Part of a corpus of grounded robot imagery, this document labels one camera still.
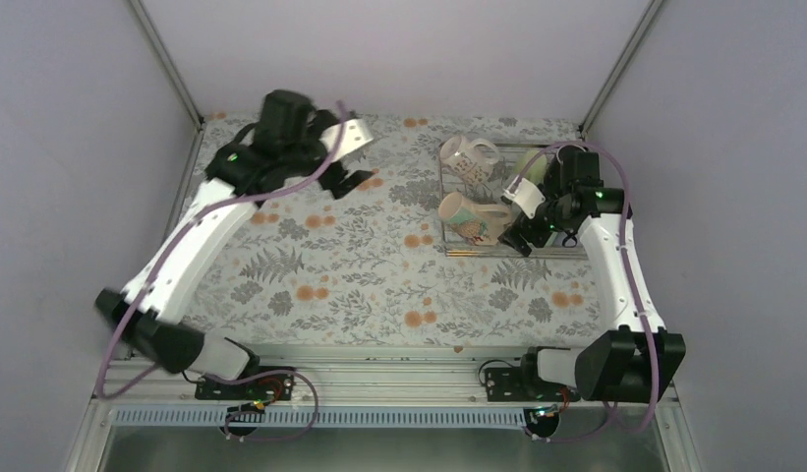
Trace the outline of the beige pineapple mug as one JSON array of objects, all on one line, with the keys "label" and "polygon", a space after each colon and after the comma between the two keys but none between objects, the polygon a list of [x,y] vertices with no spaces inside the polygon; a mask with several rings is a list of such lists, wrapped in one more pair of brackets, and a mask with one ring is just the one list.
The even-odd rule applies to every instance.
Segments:
[{"label": "beige pineapple mug", "polygon": [[509,206],[477,204],[459,192],[448,194],[437,210],[438,218],[472,246],[495,246],[513,220]]}]

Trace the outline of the light green mug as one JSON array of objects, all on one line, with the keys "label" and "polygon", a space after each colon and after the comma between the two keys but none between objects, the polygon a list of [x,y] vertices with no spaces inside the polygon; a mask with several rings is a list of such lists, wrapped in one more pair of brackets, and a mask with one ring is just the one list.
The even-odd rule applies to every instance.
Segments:
[{"label": "light green mug", "polygon": [[[520,156],[513,166],[513,175],[518,175],[526,165],[541,151],[538,148],[527,150]],[[543,154],[533,162],[533,165],[524,174],[524,178],[532,182],[534,185],[542,184],[546,175],[548,167],[548,157]]]}]

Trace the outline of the white iridescent patterned mug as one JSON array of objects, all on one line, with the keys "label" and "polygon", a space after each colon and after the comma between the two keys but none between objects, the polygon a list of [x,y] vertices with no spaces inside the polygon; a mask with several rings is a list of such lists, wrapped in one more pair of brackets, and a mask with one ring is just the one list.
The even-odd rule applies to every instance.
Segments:
[{"label": "white iridescent patterned mug", "polygon": [[438,151],[443,166],[468,185],[486,183],[501,154],[494,143],[485,139],[471,140],[463,135],[449,138]]}]

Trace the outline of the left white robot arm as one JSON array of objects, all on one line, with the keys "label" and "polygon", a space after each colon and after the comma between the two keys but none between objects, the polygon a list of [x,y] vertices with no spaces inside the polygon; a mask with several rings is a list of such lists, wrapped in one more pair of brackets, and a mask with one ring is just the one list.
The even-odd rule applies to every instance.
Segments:
[{"label": "left white robot arm", "polygon": [[343,102],[337,108],[321,109],[303,94],[276,89],[262,100],[258,120],[217,150],[155,255],[123,288],[96,296],[95,309],[113,328],[96,397],[115,398],[157,370],[199,373],[237,398],[258,389],[256,353],[182,318],[220,251],[261,204],[312,184],[339,200],[372,178],[342,163],[373,141],[369,126]]}]

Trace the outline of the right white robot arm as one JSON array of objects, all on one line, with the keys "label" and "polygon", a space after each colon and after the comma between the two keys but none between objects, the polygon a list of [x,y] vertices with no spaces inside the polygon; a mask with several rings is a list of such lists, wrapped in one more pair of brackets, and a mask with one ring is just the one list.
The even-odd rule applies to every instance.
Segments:
[{"label": "right white robot arm", "polygon": [[667,331],[650,297],[619,162],[586,143],[553,144],[517,165],[501,198],[519,212],[499,240],[522,256],[556,233],[576,239],[593,271],[604,325],[584,348],[531,350],[531,366],[518,376],[521,392],[542,400],[560,384],[586,400],[657,403],[686,345]]}]

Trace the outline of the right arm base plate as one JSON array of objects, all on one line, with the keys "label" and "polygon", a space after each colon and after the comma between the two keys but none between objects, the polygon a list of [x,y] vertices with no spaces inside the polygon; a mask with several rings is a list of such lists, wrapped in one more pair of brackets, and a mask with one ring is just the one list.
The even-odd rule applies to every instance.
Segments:
[{"label": "right arm base plate", "polygon": [[483,382],[488,402],[562,402],[579,401],[578,393],[565,385],[525,378],[518,367],[486,366]]}]

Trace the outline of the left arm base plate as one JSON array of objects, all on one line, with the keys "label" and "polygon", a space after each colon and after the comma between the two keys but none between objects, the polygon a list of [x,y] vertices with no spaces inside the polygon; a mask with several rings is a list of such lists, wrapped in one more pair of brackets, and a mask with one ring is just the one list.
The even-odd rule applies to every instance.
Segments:
[{"label": "left arm base plate", "polygon": [[276,374],[251,382],[230,384],[208,378],[197,382],[194,397],[197,400],[226,400],[241,402],[269,403],[290,400],[295,383],[295,369],[292,367],[262,366],[260,372],[276,370]]}]

